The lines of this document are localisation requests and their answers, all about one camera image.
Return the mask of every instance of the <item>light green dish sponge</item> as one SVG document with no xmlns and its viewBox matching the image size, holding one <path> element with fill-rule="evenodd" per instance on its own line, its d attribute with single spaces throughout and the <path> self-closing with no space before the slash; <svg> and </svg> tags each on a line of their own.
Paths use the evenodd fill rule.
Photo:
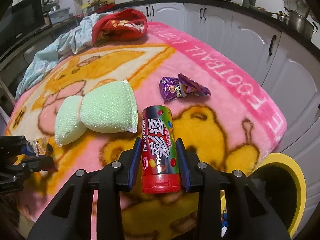
<svg viewBox="0 0 320 240">
<path fill-rule="evenodd" d="M 66 98 L 54 127 L 59 146 L 77 140 L 89 128 L 102 133 L 137 132 L 138 111 L 133 90 L 127 80 L 100 86 L 84 97 Z"/>
</svg>

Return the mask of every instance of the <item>plush blanket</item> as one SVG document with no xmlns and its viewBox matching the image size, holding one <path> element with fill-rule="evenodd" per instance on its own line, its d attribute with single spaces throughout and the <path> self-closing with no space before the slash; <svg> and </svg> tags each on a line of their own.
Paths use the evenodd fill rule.
<svg viewBox="0 0 320 240">
<path fill-rule="evenodd" d="M 211 91 L 211 97 L 188 96 L 165 105 L 172 111 L 174 137 L 182 138 L 187 149 L 216 169 L 240 169 L 250 174 L 284 134 L 284 116 L 241 68 L 183 32 L 161 23 L 148 24 L 147 35 L 137 41 L 113 42 L 69 57 L 17 102 L 6 134 L 25 135 L 27 139 L 46 136 L 58 168 L 54 173 L 33 174 L 20 192 L 20 210 L 33 221 L 77 169 L 99 170 L 132 148 L 135 138 L 141 136 L 143 109 L 164 104 L 158 87 L 164 76 L 183 73 Z M 60 148 L 55 144 L 55 118 L 66 97 L 85 95 L 98 86 L 124 79 L 137 101 L 136 134 L 87 130 L 69 145 Z M 143 194 L 140 176 L 141 170 L 131 193 L 120 195 L 126 239 L 171 239 L 195 225 L 197 194 L 184 190 Z M 92 239 L 96 239 L 97 195 L 93 201 Z"/>
</svg>

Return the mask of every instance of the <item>pot handle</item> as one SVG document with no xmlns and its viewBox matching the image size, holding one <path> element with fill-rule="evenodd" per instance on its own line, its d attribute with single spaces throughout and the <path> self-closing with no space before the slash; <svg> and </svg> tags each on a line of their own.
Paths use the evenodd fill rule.
<svg viewBox="0 0 320 240">
<path fill-rule="evenodd" d="M 313 32 L 316 33 L 319 30 L 318 26 L 314 22 L 312 22 L 312 23 L 313 23 L 314 27 L 316 27 L 316 31 L 313 31 Z"/>
</svg>

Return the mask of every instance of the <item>red hat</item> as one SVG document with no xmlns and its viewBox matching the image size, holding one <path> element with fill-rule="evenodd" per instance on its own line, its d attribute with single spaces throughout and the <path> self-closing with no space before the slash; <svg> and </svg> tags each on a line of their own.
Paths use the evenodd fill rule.
<svg viewBox="0 0 320 240">
<path fill-rule="evenodd" d="M 93 45 L 105 41 L 131 41 L 140 38 L 147 31 L 146 16 L 135 9 L 106 15 L 92 29 Z"/>
</svg>

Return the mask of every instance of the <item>black oven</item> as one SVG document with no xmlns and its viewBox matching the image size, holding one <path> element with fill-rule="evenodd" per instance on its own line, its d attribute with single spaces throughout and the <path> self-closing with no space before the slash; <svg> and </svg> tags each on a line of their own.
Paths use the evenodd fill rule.
<svg viewBox="0 0 320 240">
<path fill-rule="evenodd" d="M 44 24 L 41 0 L 23 0 L 9 7 L 0 22 L 0 58 Z"/>
</svg>

